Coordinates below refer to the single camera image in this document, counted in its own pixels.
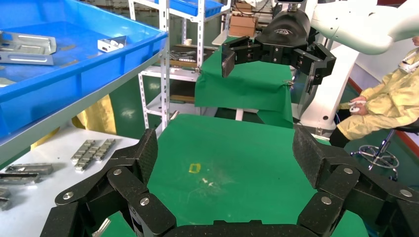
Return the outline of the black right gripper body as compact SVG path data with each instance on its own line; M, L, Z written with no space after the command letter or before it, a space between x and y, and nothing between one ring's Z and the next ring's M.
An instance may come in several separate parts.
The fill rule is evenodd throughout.
M294 65L295 50L307 49L309 32L310 21L305 12L281 11L255 38L255 43L260 45L260 61Z

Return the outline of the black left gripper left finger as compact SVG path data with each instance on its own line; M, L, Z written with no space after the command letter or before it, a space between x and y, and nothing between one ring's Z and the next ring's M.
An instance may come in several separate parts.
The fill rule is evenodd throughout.
M117 212L138 237L167 235L176 218L147 187L157 156L156 132L146 129L137 144L114 151L101 170L56 196L41 236L90 237Z

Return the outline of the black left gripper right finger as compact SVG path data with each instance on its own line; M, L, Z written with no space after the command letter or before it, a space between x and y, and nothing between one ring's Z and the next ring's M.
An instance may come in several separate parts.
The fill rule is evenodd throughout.
M319 143L306 128L295 129L292 149L316 190L298 216L298 225L329 237L350 211L377 227L382 237L418 236L417 191L368 171L344 149Z

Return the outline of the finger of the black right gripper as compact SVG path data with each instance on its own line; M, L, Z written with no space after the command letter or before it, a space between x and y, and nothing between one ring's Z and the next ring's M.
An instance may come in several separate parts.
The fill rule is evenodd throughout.
M320 43L311 44L306 51L294 49L291 57L291 66L307 76L305 91L308 94L322 83L324 77L332 74L335 62L336 57Z
M240 37L222 44L222 77L226 78L235 65L259 61L262 46L249 36Z

